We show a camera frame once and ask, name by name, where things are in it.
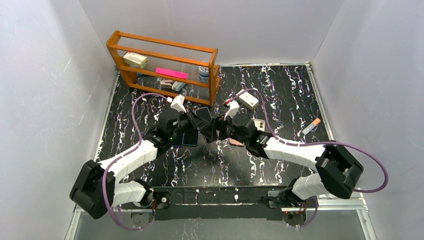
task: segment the black marble table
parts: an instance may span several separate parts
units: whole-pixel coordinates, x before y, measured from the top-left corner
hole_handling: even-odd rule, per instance
[[[323,123],[306,136],[301,133],[314,119],[322,119],[305,65],[227,66],[221,68],[220,74],[221,87],[214,106],[209,107],[212,117],[224,114],[223,102],[241,89],[257,88],[266,101],[270,125],[280,137],[307,143],[329,140]],[[139,83],[148,81],[157,84],[158,79],[139,79]],[[142,93],[128,88],[119,78],[97,161],[113,157],[138,142],[131,107]],[[205,89],[192,85],[186,85],[181,93],[206,96]],[[141,131],[152,126],[168,106],[162,99],[150,96],[138,104],[135,114]],[[187,106],[194,110],[204,107],[194,102],[188,102]],[[252,118],[265,119],[261,107],[253,111],[241,107],[240,111]],[[157,187],[287,186],[293,178],[309,174],[311,170],[307,167],[283,159],[252,156],[244,147],[232,146],[228,140],[207,144],[200,136],[197,146],[173,147],[124,181],[141,178]]]

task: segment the gray wall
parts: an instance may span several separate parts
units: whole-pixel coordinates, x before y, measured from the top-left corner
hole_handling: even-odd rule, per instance
[[[79,0],[101,42],[115,30],[218,48],[218,64],[314,59],[343,0]]]
[[[77,0],[0,1],[1,239],[63,239],[114,66]]]
[[[366,194],[378,239],[422,239],[424,2],[346,0],[313,61],[335,138],[362,146],[389,172]],[[383,175],[361,156],[364,189]]]

